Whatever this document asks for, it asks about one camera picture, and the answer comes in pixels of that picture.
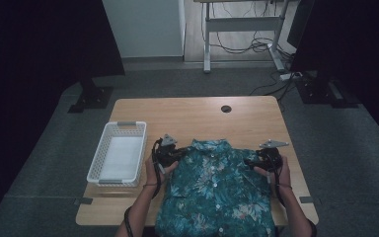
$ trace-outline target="basket handle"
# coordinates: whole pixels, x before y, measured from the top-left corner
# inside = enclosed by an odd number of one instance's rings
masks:
[[[99,180],[98,184],[122,184],[122,180]]]
[[[137,125],[136,121],[118,121],[116,123],[117,126],[123,126],[123,125]]]

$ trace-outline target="person's arm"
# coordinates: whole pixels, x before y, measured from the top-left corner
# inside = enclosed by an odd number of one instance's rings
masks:
[[[170,167],[165,168],[165,173],[171,173],[178,166],[178,161],[172,164]],[[137,197],[133,206],[128,213],[128,222],[130,223],[131,230],[134,237],[142,236],[144,224],[146,222],[147,212],[149,211],[150,201],[152,200],[153,194],[156,191],[156,174],[153,167],[152,159],[146,160],[146,173],[147,181],[146,185],[143,187],[140,195]],[[161,175],[162,182],[165,180],[165,176]],[[119,226],[115,237],[128,237],[128,233],[124,224],[124,221]]]
[[[293,237],[311,237],[313,234],[312,225],[304,214],[297,202],[294,192],[291,190],[291,178],[290,169],[287,164],[287,157],[282,157],[282,167],[277,171],[279,174],[280,186],[276,187],[279,189],[282,201],[285,204],[285,210],[287,212],[288,225],[290,227],[290,233]],[[266,171],[255,167],[255,172],[266,176]],[[271,182],[274,184],[274,176],[271,175]]]

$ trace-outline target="desk leg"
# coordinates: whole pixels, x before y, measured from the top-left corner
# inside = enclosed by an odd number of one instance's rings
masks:
[[[205,9],[204,73],[210,73],[210,3]]]
[[[284,6],[282,7],[281,14],[279,15],[278,27],[275,32],[272,44],[269,44],[269,53],[272,56],[273,62],[275,63],[276,69],[279,72],[284,72],[285,68],[281,62],[281,55],[279,54],[277,47],[279,42],[279,36],[281,35],[282,25],[284,25],[285,13],[288,8],[288,0],[284,0]]]

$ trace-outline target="wooden table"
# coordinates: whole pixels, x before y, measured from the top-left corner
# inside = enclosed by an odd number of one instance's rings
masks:
[[[230,113],[221,108],[230,106]],[[274,97],[208,97],[167,99],[121,99],[114,105],[110,121],[147,122],[145,159],[150,157],[155,140],[165,133],[178,140],[177,148],[189,146],[192,140],[226,138],[234,148],[258,150],[268,139],[291,144],[287,128]],[[309,197],[309,190],[292,145],[279,147],[288,156],[293,191],[300,197]],[[143,164],[137,188],[99,188],[88,184],[84,198],[92,203],[80,204],[76,222],[79,225],[119,225],[125,210],[131,206],[146,181]],[[164,189],[152,200],[146,225],[153,226],[162,202]],[[306,216],[319,221],[312,202],[300,203]],[[285,210],[276,197],[271,198],[275,225],[286,225]]]

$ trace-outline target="white plastic basket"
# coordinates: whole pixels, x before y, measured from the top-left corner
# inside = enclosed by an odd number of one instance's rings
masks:
[[[87,180],[100,187],[136,187],[146,147],[146,122],[112,121],[104,128]]]

